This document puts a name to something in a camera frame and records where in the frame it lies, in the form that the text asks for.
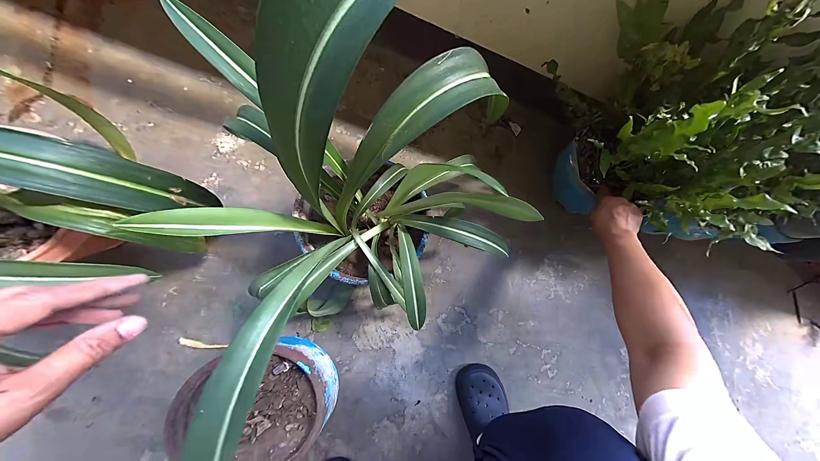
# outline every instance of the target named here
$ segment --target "white sleeve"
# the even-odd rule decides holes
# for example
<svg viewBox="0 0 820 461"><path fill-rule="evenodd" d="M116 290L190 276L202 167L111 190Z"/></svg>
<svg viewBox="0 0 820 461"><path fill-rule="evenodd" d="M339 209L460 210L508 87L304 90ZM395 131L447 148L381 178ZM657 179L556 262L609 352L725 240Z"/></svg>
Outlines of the white sleeve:
<svg viewBox="0 0 820 461"><path fill-rule="evenodd" d="M649 461L777 461L720 387L652 394L638 415L639 453Z"/></svg>

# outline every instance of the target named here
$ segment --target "shoe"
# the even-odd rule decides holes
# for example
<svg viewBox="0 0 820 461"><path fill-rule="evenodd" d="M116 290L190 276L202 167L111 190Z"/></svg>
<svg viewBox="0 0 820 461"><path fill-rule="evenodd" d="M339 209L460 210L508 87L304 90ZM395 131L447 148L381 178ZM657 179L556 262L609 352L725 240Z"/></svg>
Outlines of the shoe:
<svg viewBox="0 0 820 461"><path fill-rule="evenodd" d="M483 363L470 363L458 370L456 396L473 444L490 421L510 412L499 375Z"/></svg>

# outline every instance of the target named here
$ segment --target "blue plastic pot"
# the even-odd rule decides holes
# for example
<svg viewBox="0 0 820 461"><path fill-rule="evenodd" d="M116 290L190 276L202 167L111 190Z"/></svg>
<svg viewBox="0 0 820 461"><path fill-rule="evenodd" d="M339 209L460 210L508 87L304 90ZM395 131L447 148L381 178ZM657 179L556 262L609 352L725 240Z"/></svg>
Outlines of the blue plastic pot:
<svg viewBox="0 0 820 461"><path fill-rule="evenodd" d="M388 165L393 165L392 162L386 162ZM427 191L423 190L420 193L423 199L427 198ZM299 195L296 197L296 201L294 202L294 212L293 216L299 219L308 219L310 215L310 205L308 202L302 199L302 196ZM313 251L313 245L308 243L308 235L303 232L294 232L294 237L296 239L296 243L299 245L299 249L302 250L302 254L308 253ZM418 247L416 247L416 256L421 258L421 253L424 252L424 248L427 246L427 238L430 237L430 232L424 232L421 235L421 242L419 242ZM340 281L342 283L346 283L348 285L367 285L367 279L362 277L351 276L349 274L343 274L337 270L333 270L330 272L330 278L335 281Z"/></svg>
<svg viewBox="0 0 820 461"><path fill-rule="evenodd" d="M590 214L595 208L595 194L581 180L578 171L577 144L572 141L567 148L558 155L553 174L553 200L561 203L569 213ZM681 240L713 239L720 230L717 227L703 227L684 230L677 217L669 218L669 229L660 231L646 220L640 227L645 234L671 235ZM758 233L772 244L787 244L799 240L782 234L775 226L758 226Z"/></svg>

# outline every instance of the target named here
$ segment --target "forearm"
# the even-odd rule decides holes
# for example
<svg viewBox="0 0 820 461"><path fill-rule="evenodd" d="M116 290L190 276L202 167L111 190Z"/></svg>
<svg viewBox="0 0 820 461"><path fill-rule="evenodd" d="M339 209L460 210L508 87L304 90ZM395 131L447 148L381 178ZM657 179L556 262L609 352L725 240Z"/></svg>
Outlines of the forearm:
<svg viewBox="0 0 820 461"><path fill-rule="evenodd" d="M672 283L636 235L605 240L618 328L629 352L635 406L717 370Z"/></svg>

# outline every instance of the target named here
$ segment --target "soil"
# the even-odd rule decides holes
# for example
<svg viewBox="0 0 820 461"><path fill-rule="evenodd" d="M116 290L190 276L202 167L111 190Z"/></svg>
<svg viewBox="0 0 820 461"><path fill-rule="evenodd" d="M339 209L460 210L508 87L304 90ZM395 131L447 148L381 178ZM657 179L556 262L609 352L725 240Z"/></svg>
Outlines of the soil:
<svg viewBox="0 0 820 461"><path fill-rule="evenodd" d="M290 459L308 439L316 408L313 386L302 368L286 358L271 356L256 403L245 420L236 460ZM273 451L268 454L260 449Z"/></svg>
<svg viewBox="0 0 820 461"><path fill-rule="evenodd" d="M367 182L365 182L364 186L362 187L362 194L366 194L368 190L376 183L382 173L387 171L389 166L384 165L382 168L379 169L373 176L370 177ZM393 198L393 194L395 193L396 187L393 186L392 188L388 189L387 192L384 193L381 197L376 199L375 202L368 208L371 212L378 213L382 212L387 208L387 204L390 202L390 199ZM323 198L326 199L326 203L328 203L327 207L330 209L330 212L335 212L335 199L328 194L323 195ZM319 212L314 210L310 211L310 215L308 216L311 221L316 222L325 222L324 219L321 217ZM364 216L362 220L358 223L358 229L360 231L364 231L372 226L373 222L367 216ZM410 234L410 238L413 242L413 246L418 248L418 245L421 243L421 238L424 236L424 231L415 229L413 227L408 227L408 233ZM379 236L379 244L376 247L378 249L378 256L381 260L381 263L385 265L385 268L389 271L393 271L393 257L390 254L390 247L387 245L387 231L382 232ZM336 240L337 237L333 235L314 235L314 234L307 234L306 241L313 245L314 248L320 248L324 245L329 244L330 242ZM362 252L361 249L354 250L344 261L340 262L338 266L336 266L336 270L349 276L359 277L366 279L367 278L367 267L370 263L367 261L367 256Z"/></svg>
<svg viewBox="0 0 820 461"><path fill-rule="evenodd" d="M58 228L0 210L0 259L18 259L57 233Z"/></svg>

